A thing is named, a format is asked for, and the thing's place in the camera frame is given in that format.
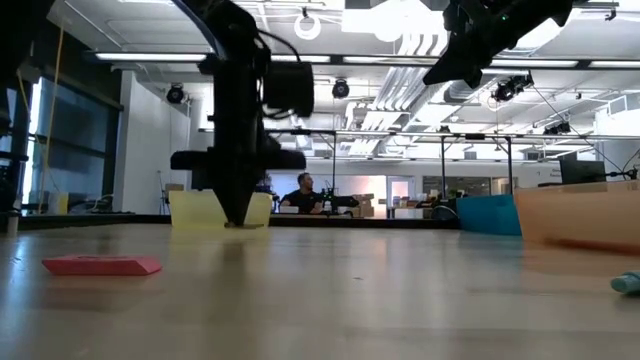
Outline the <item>orange translucent plastic bin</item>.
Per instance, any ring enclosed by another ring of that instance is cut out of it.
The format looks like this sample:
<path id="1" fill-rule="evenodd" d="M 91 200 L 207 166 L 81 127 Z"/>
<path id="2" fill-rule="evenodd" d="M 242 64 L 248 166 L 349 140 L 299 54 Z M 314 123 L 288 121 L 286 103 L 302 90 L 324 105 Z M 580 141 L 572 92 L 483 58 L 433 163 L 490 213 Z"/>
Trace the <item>orange translucent plastic bin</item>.
<path id="1" fill-rule="evenodd" d="M 519 189 L 527 242 L 640 256 L 640 180 Z"/>

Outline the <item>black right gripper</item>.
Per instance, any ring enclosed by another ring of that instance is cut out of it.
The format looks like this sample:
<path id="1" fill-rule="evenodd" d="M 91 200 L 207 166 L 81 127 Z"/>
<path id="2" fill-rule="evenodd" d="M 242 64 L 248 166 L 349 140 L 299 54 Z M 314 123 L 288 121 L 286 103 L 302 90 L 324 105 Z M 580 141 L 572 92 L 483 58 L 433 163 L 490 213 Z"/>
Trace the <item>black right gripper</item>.
<path id="1" fill-rule="evenodd" d="M 448 81 L 469 82 L 471 68 L 459 66 L 455 52 L 473 59 L 492 59 L 513 49 L 527 32 L 528 0 L 450 0 L 444 12 L 449 47 L 424 76 L 425 85 Z"/>

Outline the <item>yellow container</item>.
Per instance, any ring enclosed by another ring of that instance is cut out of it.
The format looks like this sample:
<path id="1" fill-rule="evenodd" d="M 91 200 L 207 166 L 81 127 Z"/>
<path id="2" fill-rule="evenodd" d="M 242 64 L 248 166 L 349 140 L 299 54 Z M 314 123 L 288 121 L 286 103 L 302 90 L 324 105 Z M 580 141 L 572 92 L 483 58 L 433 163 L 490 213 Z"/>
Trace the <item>yellow container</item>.
<path id="1" fill-rule="evenodd" d="M 69 194 L 66 192 L 52 192 L 48 197 L 48 214 L 66 215 L 69 210 Z"/>

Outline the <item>black overhead light bar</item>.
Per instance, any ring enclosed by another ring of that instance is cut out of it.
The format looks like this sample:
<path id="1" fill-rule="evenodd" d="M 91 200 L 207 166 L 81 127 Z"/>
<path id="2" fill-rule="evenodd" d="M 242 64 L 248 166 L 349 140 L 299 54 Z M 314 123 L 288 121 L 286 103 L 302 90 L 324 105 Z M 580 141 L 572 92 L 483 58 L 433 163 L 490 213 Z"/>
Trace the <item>black overhead light bar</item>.
<path id="1" fill-rule="evenodd" d="M 89 57 L 101 62 L 131 63 L 199 63 L 206 59 L 205 53 L 160 53 L 160 52 L 89 52 Z M 439 60 L 436 56 L 400 55 L 285 55 L 274 54 L 272 59 L 281 62 L 302 60 L 312 64 L 335 66 L 397 66 L 432 67 Z M 494 59 L 490 68 L 495 69 L 535 69 L 535 70 L 593 70 L 593 71 L 633 71 L 640 70 L 640 59 L 553 59 L 544 57 Z"/>

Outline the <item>teal plastic bin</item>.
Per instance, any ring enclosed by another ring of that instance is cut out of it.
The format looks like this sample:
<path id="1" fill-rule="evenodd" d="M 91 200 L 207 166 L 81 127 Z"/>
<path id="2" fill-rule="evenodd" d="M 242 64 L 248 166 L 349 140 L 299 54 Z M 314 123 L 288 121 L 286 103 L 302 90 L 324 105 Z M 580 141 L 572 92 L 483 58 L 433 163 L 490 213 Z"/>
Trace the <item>teal plastic bin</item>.
<path id="1" fill-rule="evenodd" d="M 472 196 L 456 200 L 464 231 L 520 236 L 521 228 L 512 195 Z"/>

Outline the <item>pink eraser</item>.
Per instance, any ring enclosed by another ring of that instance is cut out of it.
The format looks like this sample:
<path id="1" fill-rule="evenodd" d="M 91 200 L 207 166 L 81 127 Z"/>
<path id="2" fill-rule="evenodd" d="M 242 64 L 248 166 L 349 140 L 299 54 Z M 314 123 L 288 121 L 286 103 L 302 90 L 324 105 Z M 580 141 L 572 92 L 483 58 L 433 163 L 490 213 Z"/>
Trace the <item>pink eraser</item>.
<path id="1" fill-rule="evenodd" d="M 67 255 L 45 258 L 41 263 L 58 276 L 148 276 L 163 268 L 148 256 Z"/>

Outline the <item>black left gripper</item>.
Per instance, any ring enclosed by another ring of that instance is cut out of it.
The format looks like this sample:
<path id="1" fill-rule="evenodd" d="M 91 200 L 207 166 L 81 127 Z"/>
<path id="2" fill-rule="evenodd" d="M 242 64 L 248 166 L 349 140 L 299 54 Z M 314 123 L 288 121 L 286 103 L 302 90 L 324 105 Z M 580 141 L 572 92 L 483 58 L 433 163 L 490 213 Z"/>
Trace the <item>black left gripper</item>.
<path id="1" fill-rule="evenodd" d="M 214 80 L 213 145 L 204 151 L 184 150 L 170 158 L 173 170 L 206 169 L 214 194 L 227 218 L 239 226 L 265 225 L 265 194 L 242 191 L 238 203 L 230 187 L 244 180 L 254 187 L 267 170 L 302 170 L 305 155 L 282 148 L 264 127 L 263 77 L 274 60 L 259 55 L 247 61 L 208 55 L 199 70 Z"/>

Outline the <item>black background rig frame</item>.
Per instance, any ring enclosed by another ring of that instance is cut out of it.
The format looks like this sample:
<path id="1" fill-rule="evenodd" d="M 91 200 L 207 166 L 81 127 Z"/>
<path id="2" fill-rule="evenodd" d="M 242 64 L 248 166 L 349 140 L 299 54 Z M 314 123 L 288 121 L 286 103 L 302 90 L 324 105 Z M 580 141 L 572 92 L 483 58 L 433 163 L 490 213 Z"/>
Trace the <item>black background rig frame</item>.
<path id="1" fill-rule="evenodd" d="M 267 129 L 268 134 L 275 134 L 280 137 L 282 134 L 290 136 L 316 136 L 326 142 L 331 150 L 330 156 L 308 156 L 307 165 L 325 162 L 331 163 L 331 174 L 335 177 L 338 173 L 348 175 L 385 175 L 385 176 L 407 176 L 409 163 L 417 169 L 422 164 L 440 164 L 440 174 L 442 184 L 446 186 L 446 164 L 447 162 L 464 162 L 464 159 L 448 158 L 446 155 L 450 146 L 458 143 L 480 144 L 491 140 L 498 148 L 507 155 L 503 163 L 507 164 L 508 193 L 512 194 L 515 189 L 514 181 L 514 159 L 513 140 L 516 135 L 496 135 L 483 133 L 410 133 L 394 131 L 346 131 L 346 130 L 326 130 L 326 129 Z M 439 146 L 438 157 L 421 156 L 387 156 L 385 154 L 375 155 L 373 153 L 361 155 L 339 156 L 338 142 L 341 137 L 354 138 L 355 140 L 393 140 L 395 138 L 408 138 L 410 142 L 404 147 L 409 149 L 414 147 L 418 140 L 427 140 L 427 144 L 437 144 Z"/>

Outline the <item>silver ventilation duct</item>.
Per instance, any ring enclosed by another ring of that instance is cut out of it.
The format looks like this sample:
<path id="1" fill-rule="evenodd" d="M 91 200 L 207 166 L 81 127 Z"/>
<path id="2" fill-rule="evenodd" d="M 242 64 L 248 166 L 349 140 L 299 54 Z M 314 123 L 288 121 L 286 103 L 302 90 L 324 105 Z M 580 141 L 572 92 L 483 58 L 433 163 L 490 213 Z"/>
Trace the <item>silver ventilation duct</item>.
<path id="1" fill-rule="evenodd" d="M 564 70 L 581 69 L 589 63 L 588 60 L 576 59 L 546 59 L 546 58 L 493 58 L 485 60 L 473 59 L 470 54 L 455 52 L 459 59 L 459 66 L 471 68 L 471 78 L 464 81 L 448 81 L 444 92 L 446 102 L 461 103 L 471 99 L 478 91 L 487 85 L 500 82 L 514 75 L 531 74 L 534 70 Z"/>

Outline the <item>cardboard boxes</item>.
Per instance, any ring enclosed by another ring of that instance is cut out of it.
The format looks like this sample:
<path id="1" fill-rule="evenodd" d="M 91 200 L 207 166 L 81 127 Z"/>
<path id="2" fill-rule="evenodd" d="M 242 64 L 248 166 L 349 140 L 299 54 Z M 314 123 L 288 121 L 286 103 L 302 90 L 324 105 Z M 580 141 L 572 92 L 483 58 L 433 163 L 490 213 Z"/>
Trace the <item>cardboard boxes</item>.
<path id="1" fill-rule="evenodd" d="M 354 194 L 353 198 L 358 202 L 351 208 L 354 218 L 373 218 L 375 216 L 374 194 Z"/>

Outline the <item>person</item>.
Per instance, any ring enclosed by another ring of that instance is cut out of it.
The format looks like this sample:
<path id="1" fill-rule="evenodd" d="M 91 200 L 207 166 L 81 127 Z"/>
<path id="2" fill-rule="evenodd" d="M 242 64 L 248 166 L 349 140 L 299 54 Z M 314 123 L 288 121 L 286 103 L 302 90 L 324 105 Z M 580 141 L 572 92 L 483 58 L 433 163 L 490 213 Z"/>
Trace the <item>person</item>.
<path id="1" fill-rule="evenodd" d="M 297 177 L 299 188 L 288 193 L 280 201 L 280 206 L 293 206 L 298 208 L 299 214 L 318 215 L 323 211 L 322 197 L 313 190 L 313 179 L 307 172 Z"/>

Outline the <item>light green pen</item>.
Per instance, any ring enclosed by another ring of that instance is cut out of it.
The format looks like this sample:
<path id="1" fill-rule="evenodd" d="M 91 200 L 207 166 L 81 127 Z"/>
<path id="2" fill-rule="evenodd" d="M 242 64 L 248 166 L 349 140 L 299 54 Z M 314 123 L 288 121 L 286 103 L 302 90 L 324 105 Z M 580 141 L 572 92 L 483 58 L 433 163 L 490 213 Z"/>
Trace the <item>light green pen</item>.
<path id="1" fill-rule="evenodd" d="M 640 271 L 630 271 L 614 277 L 611 288 L 620 294 L 640 294 Z"/>

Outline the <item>yellow translucent plastic bin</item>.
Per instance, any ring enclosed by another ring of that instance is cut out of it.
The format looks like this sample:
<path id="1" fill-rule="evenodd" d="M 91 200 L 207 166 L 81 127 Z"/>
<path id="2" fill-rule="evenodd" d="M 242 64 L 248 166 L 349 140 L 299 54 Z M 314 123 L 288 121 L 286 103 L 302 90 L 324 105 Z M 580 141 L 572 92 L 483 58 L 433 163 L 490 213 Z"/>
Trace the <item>yellow translucent plastic bin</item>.
<path id="1" fill-rule="evenodd" d="M 217 196 L 212 190 L 171 191 L 171 224 L 176 229 L 217 229 L 230 227 Z M 272 196 L 253 193 L 245 216 L 245 227 L 267 227 L 272 210 Z"/>

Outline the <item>black aluminium table frame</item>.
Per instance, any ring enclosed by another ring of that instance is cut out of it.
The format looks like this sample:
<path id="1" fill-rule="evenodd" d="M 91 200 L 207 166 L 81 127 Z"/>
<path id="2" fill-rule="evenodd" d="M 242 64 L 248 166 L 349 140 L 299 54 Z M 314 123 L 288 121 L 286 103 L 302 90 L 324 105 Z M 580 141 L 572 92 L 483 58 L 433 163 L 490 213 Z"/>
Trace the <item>black aluminium table frame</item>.
<path id="1" fill-rule="evenodd" d="M 169 215 L 34 215 L 0 220 L 0 231 L 42 230 L 66 227 L 91 227 L 118 224 L 170 224 Z M 271 227 L 364 228 L 364 229 L 425 229 L 458 230 L 459 221 L 430 219 L 367 219 L 345 216 L 272 215 Z"/>

